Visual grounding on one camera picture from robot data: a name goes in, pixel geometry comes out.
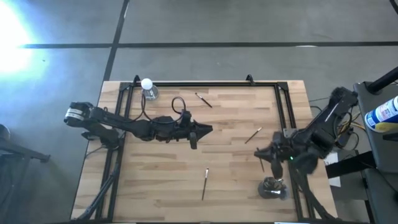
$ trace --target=wooden table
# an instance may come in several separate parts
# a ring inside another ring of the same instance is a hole
[[[304,128],[312,114],[303,81],[287,81],[298,128]],[[104,82],[99,107],[113,112],[120,82]],[[159,98],[148,101],[149,116],[171,115],[171,100],[181,96],[192,118],[213,125],[213,132],[190,149],[181,140],[143,142],[128,133],[114,211],[114,222],[271,222],[296,221],[292,194],[287,200],[258,196],[257,186],[272,176],[269,163],[262,171],[253,156],[256,147],[269,144],[272,133],[280,130],[275,91],[270,87],[160,87]],[[202,102],[203,96],[213,108]],[[135,88],[130,118],[141,112],[140,88]],[[247,144],[256,129],[263,129]],[[92,141],[88,152],[100,146]],[[72,218],[79,216],[98,193],[106,151],[90,155],[84,163]],[[201,201],[205,169],[209,167],[206,194]],[[290,188],[287,164],[284,181]],[[336,216],[323,161],[308,181],[321,204]],[[301,196],[304,212],[306,206]]]

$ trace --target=gray floor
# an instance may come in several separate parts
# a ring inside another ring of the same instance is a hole
[[[87,142],[63,117],[71,101],[98,101],[111,49],[9,46],[112,43],[122,4],[0,2],[0,14],[12,24],[0,37],[6,49],[0,52],[0,123],[11,129],[14,142],[51,154],[49,163],[31,163],[13,223],[69,219]],[[398,39],[397,21],[387,0],[131,0],[120,42],[392,41]],[[110,80],[242,80],[251,74],[305,80],[308,97],[315,99],[336,86],[380,77],[397,66],[396,58],[398,47],[118,49]],[[370,150],[357,132],[359,151]],[[359,174],[342,182],[332,189],[339,216],[365,221]]]

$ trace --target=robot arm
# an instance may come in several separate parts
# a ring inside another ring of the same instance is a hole
[[[71,127],[87,129],[88,133],[83,133],[83,137],[90,139],[91,136],[98,136],[110,149],[119,146],[120,133],[115,129],[107,129],[102,124],[128,131],[143,141],[156,139],[168,143],[171,140],[187,139],[191,148],[196,149],[197,141],[212,132],[213,127],[196,121],[191,122],[192,116],[189,111],[182,110],[180,115],[181,119],[176,122],[171,116],[160,116],[151,121],[136,120],[110,113],[91,103],[73,102],[64,122]]]
[[[338,139],[336,127],[349,110],[358,104],[358,94],[344,87],[331,93],[328,105],[306,127],[288,134],[275,132],[272,142],[254,153],[254,156],[271,163],[274,177],[280,179],[283,174],[281,162],[292,160],[294,166],[305,174],[312,174],[318,164],[318,158],[325,158]]]

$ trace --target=black clamp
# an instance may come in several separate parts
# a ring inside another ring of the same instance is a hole
[[[249,81],[251,86],[256,85],[256,83],[254,82],[253,77],[251,75],[247,75],[246,81]]]

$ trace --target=bottle cap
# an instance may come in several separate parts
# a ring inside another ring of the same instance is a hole
[[[149,78],[145,78],[141,81],[141,87],[145,90],[150,90],[152,86],[152,81]]]

